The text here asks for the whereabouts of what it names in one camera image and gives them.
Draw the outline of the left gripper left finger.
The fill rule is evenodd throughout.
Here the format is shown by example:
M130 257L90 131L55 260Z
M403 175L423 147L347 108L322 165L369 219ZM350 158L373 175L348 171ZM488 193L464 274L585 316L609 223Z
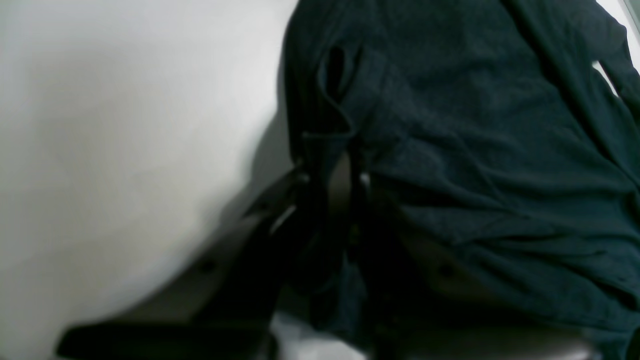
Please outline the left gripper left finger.
M309 176L295 168L178 276L114 317L67 330L69 360L256 360L304 242Z

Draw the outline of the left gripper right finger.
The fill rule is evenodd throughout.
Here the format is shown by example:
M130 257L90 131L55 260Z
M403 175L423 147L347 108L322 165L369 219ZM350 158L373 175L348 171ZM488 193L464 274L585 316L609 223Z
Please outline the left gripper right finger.
M398 219L347 156L354 246L366 285L371 360L598 360L577 328L548 325L499 300L452 253Z

